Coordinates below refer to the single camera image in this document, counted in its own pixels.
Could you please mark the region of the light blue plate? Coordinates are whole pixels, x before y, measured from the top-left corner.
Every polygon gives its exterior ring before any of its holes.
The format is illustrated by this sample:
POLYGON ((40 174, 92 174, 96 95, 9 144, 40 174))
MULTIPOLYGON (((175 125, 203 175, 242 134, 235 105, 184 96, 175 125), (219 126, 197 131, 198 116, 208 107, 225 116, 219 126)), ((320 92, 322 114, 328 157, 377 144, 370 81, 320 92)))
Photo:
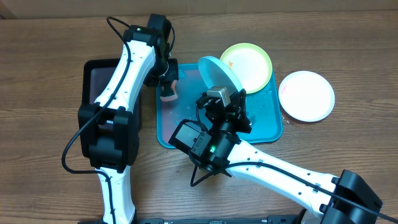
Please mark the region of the light blue plate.
POLYGON ((214 86, 226 87, 229 94, 243 89, 234 72, 220 59, 213 56, 201 57, 197 65, 201 78, 208 89, 214 86))

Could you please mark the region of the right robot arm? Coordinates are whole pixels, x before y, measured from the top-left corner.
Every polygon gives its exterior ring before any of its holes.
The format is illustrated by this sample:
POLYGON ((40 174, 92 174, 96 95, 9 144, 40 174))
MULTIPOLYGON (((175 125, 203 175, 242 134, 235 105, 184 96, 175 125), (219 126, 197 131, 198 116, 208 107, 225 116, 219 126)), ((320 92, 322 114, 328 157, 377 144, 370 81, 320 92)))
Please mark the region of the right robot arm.
POLYGON ((211 121, 188 150, 190 159, 209 175, 224 173, 267 187, 304 208, 301 223, 375 223, 382 202, 358 174, 344 170, 337 177, 295 166, 270 156, 238 133, 251 131, 246 92, 232 95, 222 88, 203 93, 197 109, 211 121))

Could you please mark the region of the white plate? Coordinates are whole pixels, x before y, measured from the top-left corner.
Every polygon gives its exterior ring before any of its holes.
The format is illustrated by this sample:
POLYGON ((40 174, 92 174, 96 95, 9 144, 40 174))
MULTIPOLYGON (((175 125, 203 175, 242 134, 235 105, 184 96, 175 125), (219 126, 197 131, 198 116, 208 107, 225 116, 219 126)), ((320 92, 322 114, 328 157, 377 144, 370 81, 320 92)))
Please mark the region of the white plate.
POLYGON ((323 76, 311 71, 297 71, 282 80, 279 101, 288 115, 312 123, 325 119, 332 112, 335 92, 323 76))

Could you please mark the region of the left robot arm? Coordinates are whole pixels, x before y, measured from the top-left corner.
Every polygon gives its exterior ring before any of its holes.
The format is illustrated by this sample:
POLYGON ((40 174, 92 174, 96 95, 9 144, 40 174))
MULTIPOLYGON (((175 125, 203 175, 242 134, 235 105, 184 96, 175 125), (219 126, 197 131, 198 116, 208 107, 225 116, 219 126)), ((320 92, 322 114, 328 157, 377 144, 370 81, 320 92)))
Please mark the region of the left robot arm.
POLYGON ((175 85, 178 63, 170 58, 169 42, 175 30, 169 21, 130 25, 120 35, 123 51, 116 69, 93 103, 78 110, 82 153, 90 160, 92 174, 101 181, 104 215, 100 223, 132 223, 136 208, 131 195, 131 166, 139 149, 135 111, 143 85, 159 87, 163 101, 178 98, 175 85))

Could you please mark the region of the green and pink sponge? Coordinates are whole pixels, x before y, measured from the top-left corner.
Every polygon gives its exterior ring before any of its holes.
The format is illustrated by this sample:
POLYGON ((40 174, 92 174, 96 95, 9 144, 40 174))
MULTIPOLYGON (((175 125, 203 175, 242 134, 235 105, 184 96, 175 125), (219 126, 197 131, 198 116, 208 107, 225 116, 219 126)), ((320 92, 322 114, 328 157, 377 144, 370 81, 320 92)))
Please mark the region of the green and pink sponge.
POLYGON ((175 86, 177 84, 177 80, 174 80, 172 83, 168 83, 162 87, 162 91, 160 94, 160 99, 162 101, 173 101, 178 98, 175 86))

